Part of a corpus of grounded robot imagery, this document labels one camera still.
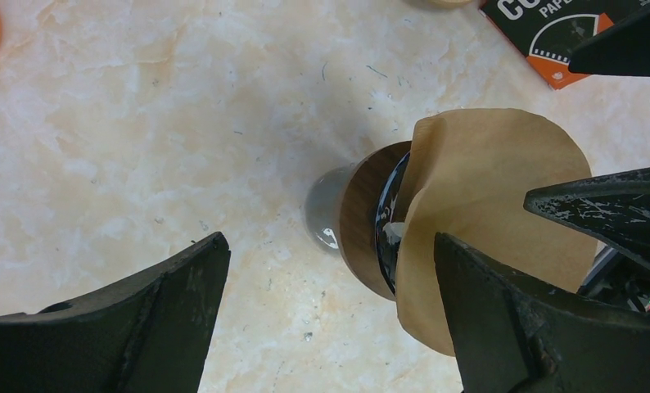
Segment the coffee filter box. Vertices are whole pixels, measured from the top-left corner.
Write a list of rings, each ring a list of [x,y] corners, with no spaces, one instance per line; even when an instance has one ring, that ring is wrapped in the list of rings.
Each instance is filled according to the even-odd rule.
[[[481,13],[554,90],[587,74],[569,71],[574,49],[639,11],[644,0],[488,0]]]

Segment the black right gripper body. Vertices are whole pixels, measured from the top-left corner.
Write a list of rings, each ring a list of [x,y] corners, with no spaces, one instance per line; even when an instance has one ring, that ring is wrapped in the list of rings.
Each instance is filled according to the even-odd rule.
[[[650,314],[650,270],[606,246],[597,253],[577,294],[622,309]]]

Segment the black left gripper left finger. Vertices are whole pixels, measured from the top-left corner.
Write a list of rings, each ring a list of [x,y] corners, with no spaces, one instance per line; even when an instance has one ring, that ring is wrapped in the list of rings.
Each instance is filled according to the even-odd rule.
[[[213,233],[36,314],[0,316],[0,392],[195,392],[231,252]]]

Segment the clear glass carafe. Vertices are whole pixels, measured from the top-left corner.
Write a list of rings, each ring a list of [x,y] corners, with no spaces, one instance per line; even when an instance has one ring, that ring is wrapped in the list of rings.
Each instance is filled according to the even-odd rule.
[[[353,165],[345,165],[326,172],[313,183],[305,198],[306,230],[318,248],[329,255],[340,254],[336,236],[338,211],[353,171]]]

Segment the brown paper coffee filter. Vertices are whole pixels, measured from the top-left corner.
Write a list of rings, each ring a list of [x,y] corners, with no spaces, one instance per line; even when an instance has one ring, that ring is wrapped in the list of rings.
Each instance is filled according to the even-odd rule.
[[[454,354],[434,261],[437,233],[566,291],[588,274],[597,242],[524,209],[533,189],[588,178],[568,133],[518,109],[459,109],[419,120],[397,197],[404,214],[395,272],[402,328]]]

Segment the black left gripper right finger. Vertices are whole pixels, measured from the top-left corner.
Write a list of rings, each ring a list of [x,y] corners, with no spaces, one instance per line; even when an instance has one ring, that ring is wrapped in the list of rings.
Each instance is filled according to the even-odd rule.
[[[564,291],[449,234],[434,260],[467,392],[650,392],[650,314]]]

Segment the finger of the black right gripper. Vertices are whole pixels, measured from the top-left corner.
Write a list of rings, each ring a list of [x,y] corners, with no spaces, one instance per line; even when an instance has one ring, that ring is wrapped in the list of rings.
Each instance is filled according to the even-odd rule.
[[[568,69],[587,75],[650,77],[650,4],[579,44]]]
[[[587,234],[650,271],[650,167],[537,188],[524,209]]]

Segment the blue glass dripper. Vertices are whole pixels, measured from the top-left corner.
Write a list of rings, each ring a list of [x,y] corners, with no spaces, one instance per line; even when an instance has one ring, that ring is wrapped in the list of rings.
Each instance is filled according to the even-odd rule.
[[[404,235],[404,221],[396,221],[394,218],[395,207],[400,185],[409,163],[409,156],[410,152],[408,151],[384,182],[374,219],[374,244],[377,261],[385,283],[393,296],[396,293],[395,275],[399,247]]]

